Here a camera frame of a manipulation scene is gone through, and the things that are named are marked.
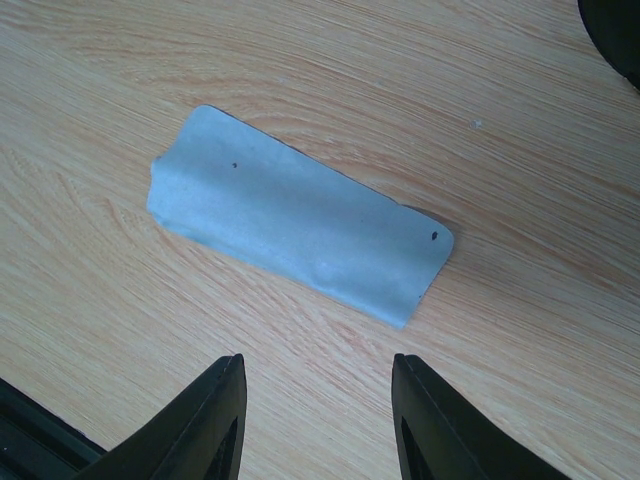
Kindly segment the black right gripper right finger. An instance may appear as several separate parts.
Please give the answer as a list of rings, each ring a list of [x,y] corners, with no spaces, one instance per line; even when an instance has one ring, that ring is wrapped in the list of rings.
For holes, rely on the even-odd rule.
[[[565,479],[417,355],[394,356],[392,411],[404,479]]]

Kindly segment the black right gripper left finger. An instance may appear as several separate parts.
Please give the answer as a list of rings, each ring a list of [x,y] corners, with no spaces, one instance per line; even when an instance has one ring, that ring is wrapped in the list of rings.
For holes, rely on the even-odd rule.
[[[224,356],[77,479],[236,479],[247,409],[244,358]]]

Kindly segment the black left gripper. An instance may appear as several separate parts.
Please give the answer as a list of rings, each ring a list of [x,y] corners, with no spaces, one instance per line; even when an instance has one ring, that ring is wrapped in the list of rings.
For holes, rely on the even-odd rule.
[[[578,0],[577,4],[598,52],[639,90],[639,0]]]

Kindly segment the light blue cleaning cloth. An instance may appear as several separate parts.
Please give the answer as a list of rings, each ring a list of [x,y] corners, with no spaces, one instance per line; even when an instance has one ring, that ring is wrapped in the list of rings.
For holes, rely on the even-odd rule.
[[[407,324],[453,233],[209,105],[151,165],[147,207],[166,229]]]

